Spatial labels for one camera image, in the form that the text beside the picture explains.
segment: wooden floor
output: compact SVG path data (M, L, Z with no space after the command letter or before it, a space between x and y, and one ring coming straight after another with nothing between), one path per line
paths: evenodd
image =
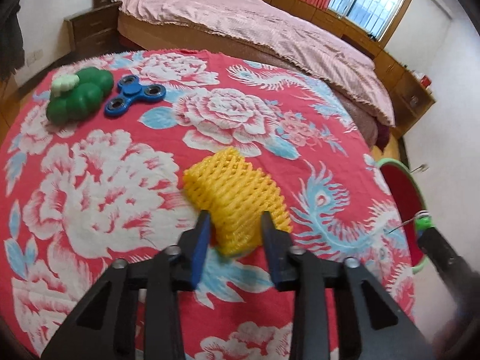
M4 99L0 103L0 144L2 144L10 126L14 123L15 118L17 117L20 109L30 100L32 92L28 93L27 96L19 99L15 97L15 93ZM390 135L390 142L382 153L378 147L374 147L371 151L371 156L375 161L380 160L381 158L394 158L400 161L400 151L398 149L397 140Z

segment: fidget spinner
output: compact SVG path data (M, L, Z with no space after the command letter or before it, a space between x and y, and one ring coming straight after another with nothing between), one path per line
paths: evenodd
M165 98L167 90L163 85L141 85L138 76L123 77L117 84L119 95L105 105L105 115L122 116L136 101L157 103Z

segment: pink bedspread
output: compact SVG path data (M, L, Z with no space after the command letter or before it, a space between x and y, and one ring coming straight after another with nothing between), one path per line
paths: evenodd
M374 63L321 28L261 0L122 0L121 11L152 24L200 25L216 35L268 47L355 100L382 124L395 125Z

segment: green object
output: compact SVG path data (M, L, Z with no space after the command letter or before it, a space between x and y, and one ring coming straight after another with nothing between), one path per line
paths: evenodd
M415 219L415 232L417 234L431 227L435 227L433 221L431 220L431 216L428 218Z
M62 126L71 120L85 120L98 112L113 88L113 75L108 70L86 67L75 75L65 75L51 85L46 118Z

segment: foam fruit net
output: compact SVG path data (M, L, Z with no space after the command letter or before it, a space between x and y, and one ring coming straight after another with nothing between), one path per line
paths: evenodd
M290 217L269 175L229 147L183 173L184 191L199 210L210 211L218 250L232 256L262 244L260 217L272 215L275 227L291 232Z

